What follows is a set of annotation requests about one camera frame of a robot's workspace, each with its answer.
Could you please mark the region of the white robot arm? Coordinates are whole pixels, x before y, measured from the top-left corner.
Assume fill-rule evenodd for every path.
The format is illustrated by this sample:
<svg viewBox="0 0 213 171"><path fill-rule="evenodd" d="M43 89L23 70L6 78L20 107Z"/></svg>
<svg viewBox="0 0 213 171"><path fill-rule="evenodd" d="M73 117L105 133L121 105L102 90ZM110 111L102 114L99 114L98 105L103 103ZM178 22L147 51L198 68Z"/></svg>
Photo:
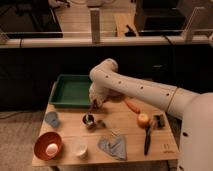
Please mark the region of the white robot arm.
<svg viewBox="0 0 213 171"><path fill-rule="evenodd" d="M213 92L195 93L176 86L118 74L114 59L90 70L90 101L101 106L114 90L142 100L182 120L177 171L213 171Z"/></svg>

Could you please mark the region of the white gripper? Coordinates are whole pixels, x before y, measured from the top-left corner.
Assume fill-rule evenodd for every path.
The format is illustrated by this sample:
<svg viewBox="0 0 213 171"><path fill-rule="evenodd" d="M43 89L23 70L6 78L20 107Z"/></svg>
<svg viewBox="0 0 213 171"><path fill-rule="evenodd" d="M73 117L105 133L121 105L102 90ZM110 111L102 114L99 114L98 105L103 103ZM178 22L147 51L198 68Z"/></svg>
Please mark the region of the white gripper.
<svg viewBox="0 0 213 171"><path fill-rule="evenodd" d="M89 99L91 103L103 104L107 99L109 90L92 83L89 88Z"/></svg>

